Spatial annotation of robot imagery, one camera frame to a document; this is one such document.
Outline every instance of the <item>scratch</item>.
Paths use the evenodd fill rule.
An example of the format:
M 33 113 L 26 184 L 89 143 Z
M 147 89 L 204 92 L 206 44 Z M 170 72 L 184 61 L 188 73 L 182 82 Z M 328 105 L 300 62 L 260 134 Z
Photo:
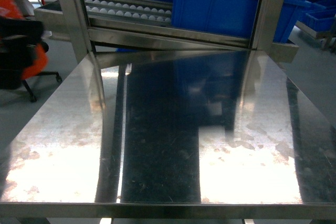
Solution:
M 189 159 L 192 155 L 193 155 L 194 153 L 193 152 L 191 152 L 191 154 L 190 154 L 190 156 L 187 158 L 187 159 Z
M 326 156 L 326 154 L 324 154 L 325 158 L 328 160 L 328 163 L 330 164 L 330 166 L 333 168 L 332 164 L 330 163 L 328 157 Z
M 174 140 L 170 143 L 171 146 L 173 145 L 173 143 L 175 143 L 176 139 L 177 139 L 177 137 L 174 138 Z

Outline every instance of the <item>stainless steel frame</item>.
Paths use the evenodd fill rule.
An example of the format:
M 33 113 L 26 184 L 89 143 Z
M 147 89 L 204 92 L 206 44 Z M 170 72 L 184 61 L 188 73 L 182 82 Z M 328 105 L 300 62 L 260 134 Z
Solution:
M 284 0 L 259 0 L 249 47 L 269 53 Z
M 167 5 L 164 2 L 160 4 L 155 1 L 136 1 L 139 1 L 139 3 L 145 2 L 149 6 Z M 60 0 L 78 61 L 84 57 L 84 52 L 92 50 L 89 41 L 96 41 L 98 37 L 98 42 L 113 46 L 133 46 L 154 50 L 199 50 L 211 48 L 238 50 L 251 48 L 270 51 L 282 3 L 283 0 L 259 0 L 254 32 L 249 41 L 232 36 L 148 24 L 135 24 L 120 20 L 108 20 L 97 16 L 88 17 L 84 0 Z M 131 41 L 141 41 L 141 44 L 139 45 L 138 43 L 135 46 Z
M 87 27 L 89 19 L 86 15 L 83 0 L 59 0 L 65 17 L 68 33 L 74 47 L 77 61 L 80 62 L 88 52 L 93 50 Z

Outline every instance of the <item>stainless steel table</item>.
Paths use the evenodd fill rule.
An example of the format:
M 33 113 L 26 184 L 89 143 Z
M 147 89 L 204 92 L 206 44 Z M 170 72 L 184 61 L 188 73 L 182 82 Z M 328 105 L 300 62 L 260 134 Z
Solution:
M 0 216 L 336 219 L 335 144 L 262 51 L 88 55 L 1 150 Z

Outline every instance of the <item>metal edge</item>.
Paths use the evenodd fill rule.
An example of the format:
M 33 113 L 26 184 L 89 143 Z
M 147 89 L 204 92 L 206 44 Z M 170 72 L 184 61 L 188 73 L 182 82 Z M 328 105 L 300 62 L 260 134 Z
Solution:
M 93 27 L 88 31 L 92 41 L 105 43 L 114 47 L 120 47 L 120 45 L 122 45 L 126 48 L 152 50 L 248 50 L 246 48 L 191 41 L 187 39 L 167 38 L 157 35 L 133 33 L 130 31 Z
M 110 28 L 122 31 L 139 32 L 142 34 L 151 34 L 158 36 L 167 36 L 169 38 L 188 39 L 199 42 L 214 43 L 232 47 L 247 48 L 249 39 L 230 37 L 218 34 L 209 34 L 199 31 L 180 29 L 174 27 L 151 26 L 147 24 L 138 24 L 132 22 L 109 20 L 98 17 L 90 17 L 92 27 Z
M 335 205 L 0 204 L 0 217 L 336 219 Z
M 250 48 L 269 52 L 284 0 L 259 0 Z

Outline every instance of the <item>stainless steel shelf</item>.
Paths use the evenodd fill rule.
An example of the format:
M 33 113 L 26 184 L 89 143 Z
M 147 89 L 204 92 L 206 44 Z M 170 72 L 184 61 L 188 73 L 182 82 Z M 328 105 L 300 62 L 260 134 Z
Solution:
M 299 27 L 302 31 L 313 37 L 314 39 L 324 39 L 330 36 L 329 31 L 314 31 L 304 23 L 297 21 L 295 24 L 297 27 Z

